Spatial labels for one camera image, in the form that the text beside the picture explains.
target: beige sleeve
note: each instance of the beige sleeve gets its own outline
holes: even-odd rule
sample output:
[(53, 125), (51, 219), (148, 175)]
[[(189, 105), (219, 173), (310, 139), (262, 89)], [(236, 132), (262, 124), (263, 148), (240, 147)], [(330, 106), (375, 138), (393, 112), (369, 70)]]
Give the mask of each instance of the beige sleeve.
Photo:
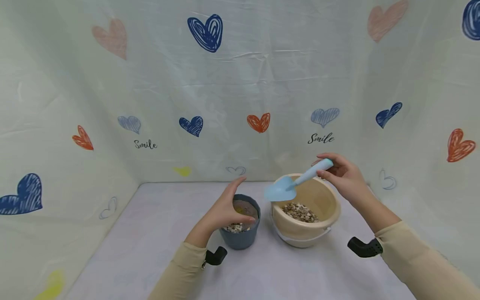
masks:
[(480, 290), (403, 222), (375, 234), (388, 267), (417, 300), (480, 300)]
[(183, 243), (173, 256), (148, 300), (187, 299), (200, 276), (207, 249)]

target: blue toy shovel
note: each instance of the blue toy shovel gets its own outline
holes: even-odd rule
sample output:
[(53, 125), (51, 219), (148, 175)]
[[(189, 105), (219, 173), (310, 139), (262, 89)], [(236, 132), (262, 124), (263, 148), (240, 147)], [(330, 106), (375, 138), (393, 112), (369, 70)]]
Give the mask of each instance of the blue toy shovel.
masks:
[(279, 181), (266, 187), (264, 191), (264, 197), (270, 202), (288, 201), (297, 197), (297, 191), (295, 187), (304, 183), (307, 180), (317, 176), (318, 170), (327, 170), (333, 167), (333, 162), (328, 159), (322, 159), (316, 165), (312, 166), (295, 181), (289, 176), (285, 176)]

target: bucket handle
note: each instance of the bucket handle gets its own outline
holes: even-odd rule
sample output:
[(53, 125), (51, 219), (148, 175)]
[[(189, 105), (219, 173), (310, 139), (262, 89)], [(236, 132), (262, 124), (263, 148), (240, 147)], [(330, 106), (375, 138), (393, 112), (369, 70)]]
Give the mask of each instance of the bucket handle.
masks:
[(273, 227), (275, 228), (275, 231), (276, 233), (282, 238), (282, 240), (291, 240), (291, 241), (311, 241), (311, 240), (316, 240), (316, 239), (319, 239), (321, 236), (324, 236), (325, 234), (329, 233), (332, 228), (331, 227), (327, 227), (324, 229), (324, 231), (321, 233), (321, 235), (319, 235), (318, 237), (314, 237), (313, 239), (308, 239), (308, 240), (294, 240), (294, 239), (291, 239), (291, 238), (288, 238), (286, 236), (284, 236), (283, 234), (280, 233), (280, 230), (278, 230), (278, 228), (276, 227), (275, 225), (275, 221), (273, 220), (273, 215), (272, 213), (270, 212), (270, 221), (272, 221), (272, 225)]

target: small pebble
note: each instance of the small pebble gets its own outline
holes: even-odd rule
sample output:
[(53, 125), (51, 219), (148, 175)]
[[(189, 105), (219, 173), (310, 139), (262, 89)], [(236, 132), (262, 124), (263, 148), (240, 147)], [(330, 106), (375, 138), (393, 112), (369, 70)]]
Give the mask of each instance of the small pebble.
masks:
[(295, 220), (306, 223), (320, 222), (318, 217), (308, 207), (300, 203), (289, 203), (282, 208), (283, 212)]
[(243, 223), (233, 223), (228, 227), (223, 227), (223, 229), (232, 233), (240, 233), (242, 232), (242, 225)]

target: dark blue pot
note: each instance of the dark blue pot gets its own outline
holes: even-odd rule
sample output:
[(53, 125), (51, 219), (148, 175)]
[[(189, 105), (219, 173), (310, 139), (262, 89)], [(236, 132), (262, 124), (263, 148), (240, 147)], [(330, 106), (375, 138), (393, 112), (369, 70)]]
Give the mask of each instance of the dark blue pot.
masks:
[(260, 207), (258, 206), (257, 202), (252, 199), (249, 196), (243, 195), (243, 194), (235, 194), (233, 196), (233, 200), (242, 200), (249, 202), (253, 207), (258, 212), (258, 220), (255, 222), (255, 224), (252, 224), (250, 226), (249, 231), (242, 231), (239, 233), (233, 233), (226, 231), (223, 228), (220, 228), (220, 234), (223, 237), (223, 240), (225, 241), (225, 244), (229, 246), (232, 249), (235, 250), (242, 250), (242, 249), (247, 249), (250, 247), (253, 242), (255, 241), (255, 236), (257, 235), (257, 228), (258, 224), (260, 223)]

